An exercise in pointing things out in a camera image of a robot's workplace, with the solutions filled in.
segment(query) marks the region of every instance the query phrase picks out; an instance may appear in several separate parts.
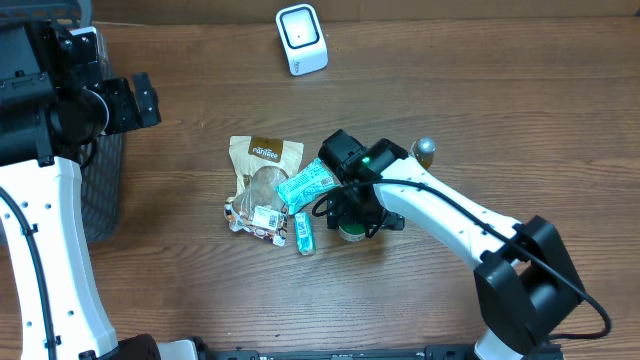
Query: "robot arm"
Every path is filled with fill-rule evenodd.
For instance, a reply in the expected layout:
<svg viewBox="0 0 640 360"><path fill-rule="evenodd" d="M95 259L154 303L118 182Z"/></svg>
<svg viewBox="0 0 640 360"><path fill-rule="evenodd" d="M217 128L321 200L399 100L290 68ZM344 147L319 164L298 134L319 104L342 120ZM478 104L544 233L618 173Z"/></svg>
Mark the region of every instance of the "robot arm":
<svg viewBox="0 0 640 360"><path fill-rule="evenodd" d="M425 183L464 206L485 223L491 224L506 237L511 238L516 234L513 226L519 224L519 221L490 211L462 196L429 174L413 157L396 160L381 175L383 179ZM472 271L482 263L481 256L485 251L496 252L504 246L502 241L479 228L436 195L395 184L377 184L374 189L382 207L418 224L451 249ZM522 358L521 354L506 346L491 330L487 330L474 350L481 360Z"/></svg>
<svg viewBox="0 0 640 360"><path fill-rule="evenodd" d="M116 333L100 302L80 213L80 167L55 158L0 167L0 185L32 227L44 270L59 359L93 350L101 356L117 347ZM0 213L11 254L22 312L23 359L46 359L44 319L31 254L22 228L4 202Z"/></svg>
<svg viewBox="0 0 640 360"><path fill-rule="evenodd" d="M555 227L541 217L521 224L483 208L438 181L386 139L366 148L339 130L323 142L318 156L344 185L313 209L316 216L330 215L330 228L361 224L373 229L367 231L371 237L380 228L401 230L407 218L473 271L489 327L476 343L477 358L520 359L545 344L583 298L597 304L584 293ZM325 201L327 210L317 213ZM398 221L389 222L390 218ZM520 275L513 269L518 261L531 261Z"/></svg>

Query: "candy wrapper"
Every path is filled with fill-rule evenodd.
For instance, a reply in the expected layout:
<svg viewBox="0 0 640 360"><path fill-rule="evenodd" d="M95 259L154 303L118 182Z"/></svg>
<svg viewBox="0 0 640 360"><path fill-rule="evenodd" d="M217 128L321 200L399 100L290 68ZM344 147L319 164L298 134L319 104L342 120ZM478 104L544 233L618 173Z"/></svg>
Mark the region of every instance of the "candy wrapper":
<svg viewBox="0 0 640 360"><path fill-rule="evenodd" d="M313 227L311 219L307 213L297 213L294 216L296 224L296 242L298 250L302 255L313 255L316 253L316 241L313 238Z"/></svg>
<svg viewBox="0 0 640 360"><path fill-rule="evenodd" d="M337 186L333 175L322 166L322 161L316 158L298 175L278 185L276 191L289 206L289 215L293 215L318 196Z"/></svg>

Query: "wooden table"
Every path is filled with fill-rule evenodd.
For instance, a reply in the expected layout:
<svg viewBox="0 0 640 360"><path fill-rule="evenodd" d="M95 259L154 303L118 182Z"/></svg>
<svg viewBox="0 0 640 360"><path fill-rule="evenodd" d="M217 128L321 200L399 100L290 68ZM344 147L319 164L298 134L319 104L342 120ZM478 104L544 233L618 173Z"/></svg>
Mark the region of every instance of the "wooden table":
<svg viewBox="0 0 640 360"><path fill-rule="evenodd" d="M431 172L500 213L550 219L614 319L568 359L640 350L640 19L327 23L327 69L291 77L275 25L102 26L119 74L149 72L162 125L127 136L120 227L90 246L119 338L202 336L214 349L420 347L484 331L470 272L408 224L349 244L314 219L318 252L227 228L231 135L305 144L438 143ZM0 358L21 352L0 249ZM581 306L562 330L602 326Z"/></svg>

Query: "white label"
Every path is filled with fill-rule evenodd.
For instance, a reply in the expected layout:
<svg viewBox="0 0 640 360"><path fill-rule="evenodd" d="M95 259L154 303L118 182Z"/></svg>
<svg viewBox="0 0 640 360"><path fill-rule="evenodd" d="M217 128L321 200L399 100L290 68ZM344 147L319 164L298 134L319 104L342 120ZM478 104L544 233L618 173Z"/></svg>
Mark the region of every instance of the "white label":
<svg viewBox="0 0 640 360"><path fill-rule="evenodd" d="M362 234L349 234L348 232L342 230L342 228L340 228L340 237L342 237L343 239L349 241L349 242L356 242L356 241L361 241L362 239L364 239L364 233Z"/></svg>
<svg viewBox="0 0 640 360"><path fill-rule="evenodd" d="M320 182L320 185L327 186L333 184L333 178L325 178Z"/></svg>
<svg viewBox="0 0 640 360"><path fill-rule="evenodd" d="M253 211L253 225L263 229L276 231L278 228L279 217L280 213L278 211L270 210L263 206L256 206Z"/></svg>
<svg viewBox="0 0 640 360"><path fill-rule="evenodd" d="M276 235L273 238L273 245L283 247L284 246L284 239L281 238L280 236Z"/></svg>
<svg viewBox="0 0 640 360"><path fill-rule="evenodd" d="M307 236L307 222L304 221L296 221L296 225L298 226L298 237L306 237Z"/></svg>

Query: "small green package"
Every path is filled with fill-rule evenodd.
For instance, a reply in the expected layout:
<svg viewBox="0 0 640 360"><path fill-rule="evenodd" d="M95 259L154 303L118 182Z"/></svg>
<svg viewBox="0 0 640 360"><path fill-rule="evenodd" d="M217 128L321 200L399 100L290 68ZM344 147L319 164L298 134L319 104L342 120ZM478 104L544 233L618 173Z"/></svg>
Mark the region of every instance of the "small green package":
<svg viewBox="0 0 640 360"><path fill-rule="evenodd" d="M278 185L276 192L289 206L289 215L293 215L337 186L333 175L322 166L322 160L316 158L298 175Z"/></svg>
<svg viewBox="0 0 640 360"><path fill-rule="evenodd" d="M302 255L313 255L316 253L316 242L313 239L311 219L307 213L297 213L294 216L296 225L296 240L298 250Z"/></svg>

